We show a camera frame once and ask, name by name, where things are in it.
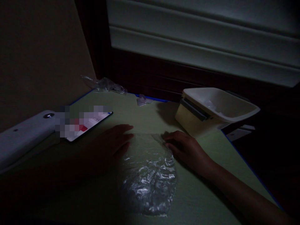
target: small plastic piece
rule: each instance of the small plastic piece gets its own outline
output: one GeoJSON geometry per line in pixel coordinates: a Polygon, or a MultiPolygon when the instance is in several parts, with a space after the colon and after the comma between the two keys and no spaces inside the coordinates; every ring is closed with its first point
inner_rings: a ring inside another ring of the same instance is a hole
{"type": "Polygon", "coordinates": [[[119,164],[118,186],[123,209],[166,216],[177,175],[172,152],[159,134],[135,134],[119,164]]]}
{"type": "Polygon", "coordinates": [[[139,98],[137,99],[138,106],[144,106],[146,104],[151,104],[153,102],[152,99],[146,98],[144,95],[139,94],[139,98]]]}
{"type": "Polygon", "coordinates": [[[121,85],[114,83],[112,80],[104,77],[101,80],[92,79],[87,76],[81,75],[81,78],[84,80],[85,84],[92,89],[97,91],[95,92],[108,92],[113,91],[122,95],[127,94],[127,89],[123,88],[121,85]]]}

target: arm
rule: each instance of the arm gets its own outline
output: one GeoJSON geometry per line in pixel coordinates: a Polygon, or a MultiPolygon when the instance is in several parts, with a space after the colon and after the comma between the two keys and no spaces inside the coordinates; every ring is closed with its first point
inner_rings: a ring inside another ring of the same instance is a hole
{"type": "Polygon", "coordinates": [[[118,125],[93,140],[82,152],[66,160],[20,171],[0,181],[0,214],[9,216],[36,201],[99,176],[128,150],[133,126],[118,125]]]}
{"type": "Polygon", "coordinates": [[[191,136],[176,131],[165,137],[165,140],[170,142],[166,143],[166,146],[175,155],[196,173],[215,184],[250,222],[295,224],[293,219],[277,206],[215,163],[191,136]]]}

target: green mat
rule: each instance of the green mat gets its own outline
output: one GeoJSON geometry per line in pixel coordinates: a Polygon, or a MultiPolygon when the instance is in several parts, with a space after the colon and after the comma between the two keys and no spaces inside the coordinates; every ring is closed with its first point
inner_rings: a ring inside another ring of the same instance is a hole
{"type": "MultiPolygon", "coordinates": [[[[134,126],[132,133],[173,132],[183,130],[174,115],[178,103],[157,102],[137,106],[133,94],[123,96],[114,92],[91,92],[72,105],[72,109],[84,106],[107,105],[114,114],[97,125],[74,144],[64,141],[15,168],[30,168],[60,160],[82,149],[99,133],[118,124],[134,126]]],[[[39,144],[34,151],[53,141],[53,136],[39,144]]],[[[217,163],[274,203],[272,197],[253,174],[235,148],[221,131],[198,139],[205,152],[217,163]]],[[[117,171],[112,170],[102,177],[62,193],[49,202],[28,210],[27,215],[75,224],[241,224],[244,223],[238,210],[209,182],[175,161],[178,183],[171,209],[167,217],[150,217],[123,213],[117,195],[117,171]]]]}

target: right hand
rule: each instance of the right hand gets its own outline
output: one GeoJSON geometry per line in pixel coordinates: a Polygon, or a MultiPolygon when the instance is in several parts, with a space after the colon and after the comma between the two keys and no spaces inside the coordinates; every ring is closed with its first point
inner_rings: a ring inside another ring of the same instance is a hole
{"type": "Polygon", "coordinates": [[[204,152],[195,138],[181,131],[175,131],[164,139],[167,142],[165,145],[172,150],[173,154],[199,175],[207,177],[213,170],[215,162],[204,152]],[[172,140],[180,143],[180,147],[173,144],[172,140]]]}

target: dark wooden frame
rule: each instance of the dark wooden frame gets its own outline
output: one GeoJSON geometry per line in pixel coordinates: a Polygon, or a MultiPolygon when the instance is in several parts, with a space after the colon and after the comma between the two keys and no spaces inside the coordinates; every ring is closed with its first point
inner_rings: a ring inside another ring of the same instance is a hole
{"type": "MultiPolygon", "coordinates": [[[[291,88],[271,83],[112,48],[106,1],[75,0],[75,3],[97,78],[108,77],[131,93],[178,102],[185,88],[216,87],[275,112],[276,105],[283,102],[282,96],[291,91],[291,88]]],[[[284,103],[286,107],[293,104],[284,103]]],[[[295,116],[297,112],[295,109],[289,115],[295,116]]]]}

